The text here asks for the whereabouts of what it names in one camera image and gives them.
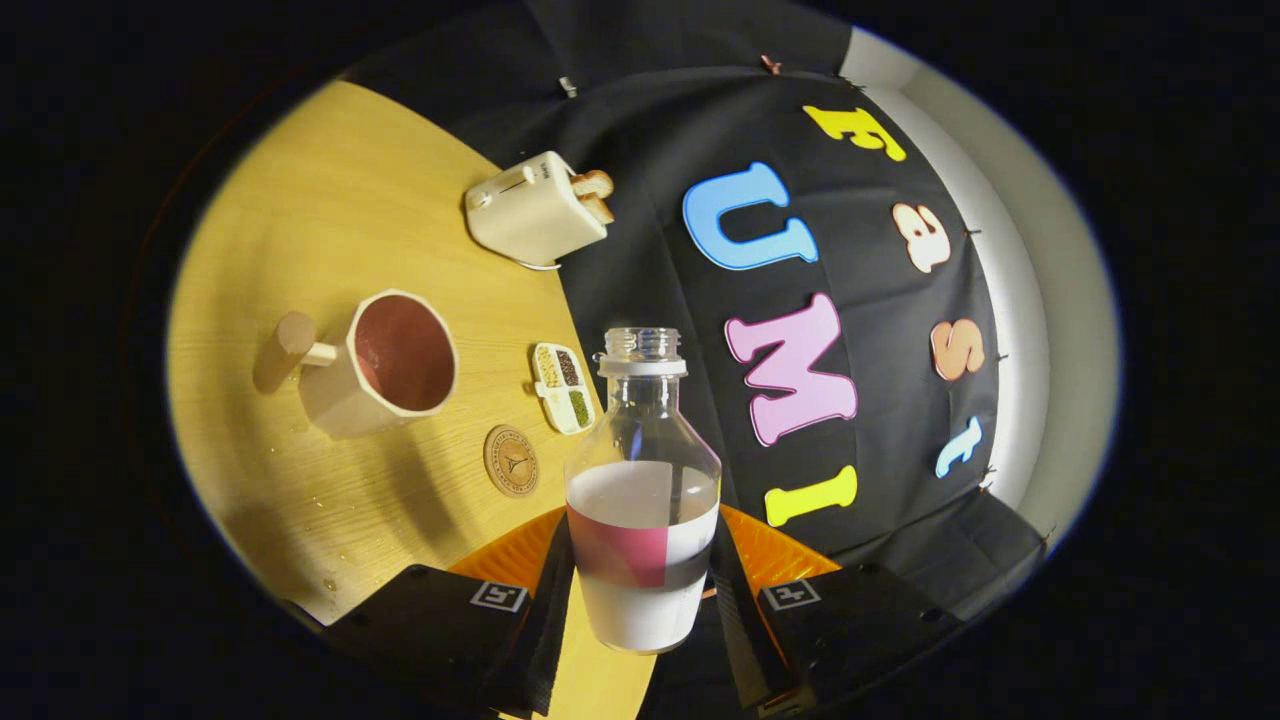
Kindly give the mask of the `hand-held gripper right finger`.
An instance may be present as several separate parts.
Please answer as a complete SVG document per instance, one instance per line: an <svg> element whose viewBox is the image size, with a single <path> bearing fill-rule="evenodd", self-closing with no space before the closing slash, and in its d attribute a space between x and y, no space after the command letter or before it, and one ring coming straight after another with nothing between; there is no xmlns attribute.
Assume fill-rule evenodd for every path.
<svg viewBox="0 0 1280 720"><path fill-rule="evenodd" d="M860 696L963 629L891 570L841 566L730 506L717 520L710 574L739 702L760 719Z"/></svg>

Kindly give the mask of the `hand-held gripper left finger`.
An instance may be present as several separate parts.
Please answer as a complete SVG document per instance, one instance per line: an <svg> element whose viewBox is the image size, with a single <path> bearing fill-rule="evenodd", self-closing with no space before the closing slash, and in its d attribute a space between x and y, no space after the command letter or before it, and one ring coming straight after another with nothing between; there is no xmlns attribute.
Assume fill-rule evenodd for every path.
<svg viewBox="0 0 1280 720"><path fill-rule="evenodd" d="M547 716L573 570L567 511L554 509L452 568L407 566L321 638L434 705Z"/></svg>

